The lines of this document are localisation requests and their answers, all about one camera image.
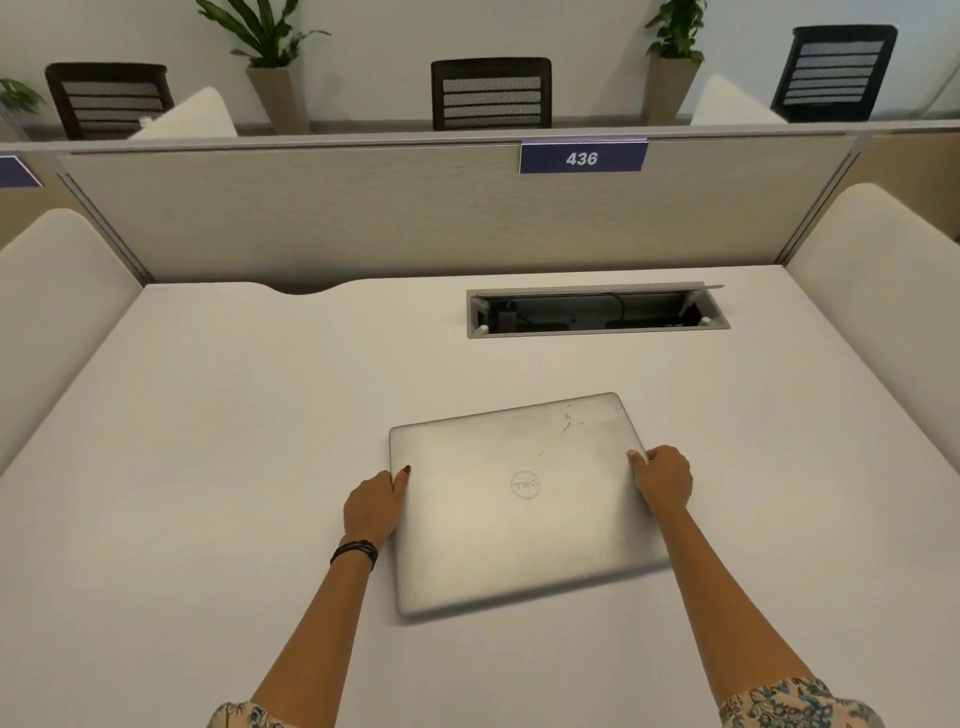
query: blue sign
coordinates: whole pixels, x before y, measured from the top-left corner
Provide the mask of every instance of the blue sign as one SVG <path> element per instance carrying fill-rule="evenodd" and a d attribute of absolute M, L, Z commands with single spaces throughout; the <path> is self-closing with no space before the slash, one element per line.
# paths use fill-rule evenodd
<path fill-rule="evenodd" d="M 4 187 L 42 187 L 20 157 L 0 157 L 0 189 Z"/>
<path fill-rule="evenodd" d="M 647 146 L 641 136 L 524 139 L 520 144 L 520 174 L 639 172 Z"/>

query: dell logo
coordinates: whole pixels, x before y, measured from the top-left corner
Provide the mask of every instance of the dell logo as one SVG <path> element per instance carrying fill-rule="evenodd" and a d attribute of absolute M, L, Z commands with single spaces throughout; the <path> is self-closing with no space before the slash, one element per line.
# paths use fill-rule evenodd
<path fill-rule="evenodd" d="M 536 473 L 520 471 L 510 479 L 510 487 L 516 497 L 530 500 L 540 494 L 540 479 Z"/>

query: laptop lid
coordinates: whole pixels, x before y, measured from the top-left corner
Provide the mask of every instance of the laptop lid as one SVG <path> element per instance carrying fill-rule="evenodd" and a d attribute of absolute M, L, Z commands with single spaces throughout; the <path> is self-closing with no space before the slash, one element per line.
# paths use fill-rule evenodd
<path fill-rule="evenodd" d="M 627 462 L 643 445 L 614 393 L 390 431 L 412 466 L 396 530 L 404 616 L 663 568 Z"/>

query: bracelet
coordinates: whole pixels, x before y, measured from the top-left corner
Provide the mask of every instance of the bracelet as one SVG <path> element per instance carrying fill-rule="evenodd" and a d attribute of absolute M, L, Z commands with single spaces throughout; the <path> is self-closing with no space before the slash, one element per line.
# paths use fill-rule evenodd
<path fill-rule="evenodd" d="M 370 557 L 370 571 L 373 571 L 373 567 L 376 566 L 376 557 L 379 555 L 376 550 L 376 546 L 371 544 L 369 541 L 348 541 L 342 546 L 340 546 L 336 551 L 333 552 L 333 556 L 330 558 L 330 565 L 333 565 L 334 560 L 341 554 L 347 553 L 348 551 L 363 551 L 367 556 Z"/>

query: patterned clothing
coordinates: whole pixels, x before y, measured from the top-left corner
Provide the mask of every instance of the patterned clothing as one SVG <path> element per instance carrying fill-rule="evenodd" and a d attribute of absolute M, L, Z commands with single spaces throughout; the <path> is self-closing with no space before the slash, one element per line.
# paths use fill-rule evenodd
<path fill-rule="evenodd" d="M 735 695 L 720 709 L 723 728 L 883 728 L 863 703 L 833 697 L 820 680 L 793 678 Z M 254 703 L 224 703 L 207 728 L 294 728 Z"/>

